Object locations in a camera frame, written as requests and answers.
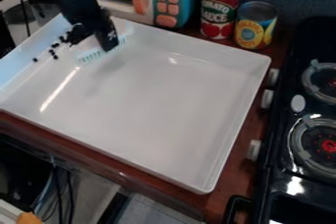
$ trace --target red can label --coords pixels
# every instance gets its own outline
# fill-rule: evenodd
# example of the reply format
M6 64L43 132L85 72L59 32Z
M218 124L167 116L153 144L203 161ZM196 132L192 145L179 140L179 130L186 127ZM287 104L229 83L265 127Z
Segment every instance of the red can label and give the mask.
M237 6L238 0L201 0L201 33L213 39L229 37Z

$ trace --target stove burner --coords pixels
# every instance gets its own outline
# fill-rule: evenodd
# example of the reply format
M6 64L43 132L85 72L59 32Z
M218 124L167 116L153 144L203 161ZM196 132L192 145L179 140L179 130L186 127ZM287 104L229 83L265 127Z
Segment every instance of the stove burner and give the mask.
M306 115L290 132L289 145L312 173L336 179L336 121Z
M325 140L322 143L322 148L326 151L326 152L336 152L336 141L334 140Z
M336 64L311 61L302 76L305 89L315 98L336 105Z

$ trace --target red burner ring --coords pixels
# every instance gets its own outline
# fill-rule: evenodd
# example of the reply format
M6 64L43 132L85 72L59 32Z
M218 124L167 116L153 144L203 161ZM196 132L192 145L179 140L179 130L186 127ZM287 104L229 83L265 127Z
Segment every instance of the red burner ring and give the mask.
M329 86L336 88L336 79L332 79L328 82Z
M334 140L325 140L322 143L322 148L327 152L336 152L336 141Z

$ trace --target wooden countertop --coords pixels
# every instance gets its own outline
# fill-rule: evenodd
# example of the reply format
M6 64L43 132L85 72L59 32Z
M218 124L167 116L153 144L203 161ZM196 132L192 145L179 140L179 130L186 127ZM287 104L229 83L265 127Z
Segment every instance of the wooden countertop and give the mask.
M199 33L198 26L193 26L193 24L188 24L185 28L177 30L177 32L206 39ZM288 48L288 34L278 28L271 46L257 51L272 59L271 68L280 68L282 66ZM229 39L217 40L215 42L237 47ZM259 109L259 104L265 88L266 86L263 85L256 96L215 190L206 196L194 195L136 168L104 156L86 146L79 145L62 136L46 132L37 126L1 112L0 119L3 118L5 124L0 126L0 130L32 146L76 162L86 169L110 178L127 188L193 217L197 217L198 213L201 213L207 223L221 223L230 196L252 195L254 165L248 162L245 157L250 141L261 140L263 137L268 115L267 112Z

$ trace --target gray floor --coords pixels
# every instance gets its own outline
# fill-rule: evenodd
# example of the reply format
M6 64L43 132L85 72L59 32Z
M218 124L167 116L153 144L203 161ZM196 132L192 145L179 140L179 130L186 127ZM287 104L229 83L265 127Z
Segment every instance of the gray floor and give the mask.
M77 173L73 181L76 191L76 210L74 224L96 224L110 203L113 196L121 191L121 187L113 182L86 171ZM69 192L65 190L62 196L63 208L69 209ZM42 216L47 201L41 209ZM58 224L58 211L52 215L46 224ZM131 194L131 200L119 218L118 224L200 224L201 222L155 202L145 196Z

